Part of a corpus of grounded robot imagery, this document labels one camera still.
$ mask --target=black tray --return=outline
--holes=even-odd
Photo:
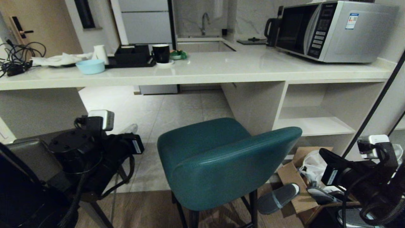
[[[130,64],[117,64],[114,56],[109,56],[108,61],[110,64],[105,65],[106,69],[111,68],[132,68],[132,67],[153,67],[156,65],[156,61],[151,57],[150,63],[130,63]]]

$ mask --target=faucet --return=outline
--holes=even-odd
[[[208,22],[208,24],[211,24],[210,22],[209,22],[209,16],[208,16],[208,13],[207,12],[205,12],[203,15],[202,15],[202,28],[201,28],[201,34],[203,35],[203,36],[205,36],[205,18],[207,18],[207,22]]]

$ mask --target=microwave control panel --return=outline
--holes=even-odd
[[[322,48],[325,43],[325,38],[328,35],[330,24],[335,14],[337,3],[322,4],[321,13],[316,24],[316,29],[309,46],[308,55],[314,58],[319,58]]]

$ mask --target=wooden floor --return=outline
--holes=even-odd
[[[271,191],[269,184],[259,189],[258,195]],[[113,195],[99,201],[100,207],[109,218]],[[250,221],[250,214],[237,199],[224,206],[200,213],[199,228],[237,228]],[[292,204],[282,211],[258,218],[260,228],[303,228],[301,221],[294,214]],[[182,228],[175,204],[171,202],[170,191],[144,191],[118,193],[113,219],[114,228]],[[76,228],[97,228],[96,223],[81,209]]]

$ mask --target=refrigerator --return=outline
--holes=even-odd
[[[177,48],[172,0],[111,0],[122,45],[166,43]],[[141,94],[178,93],[177,85],[139,86]]]

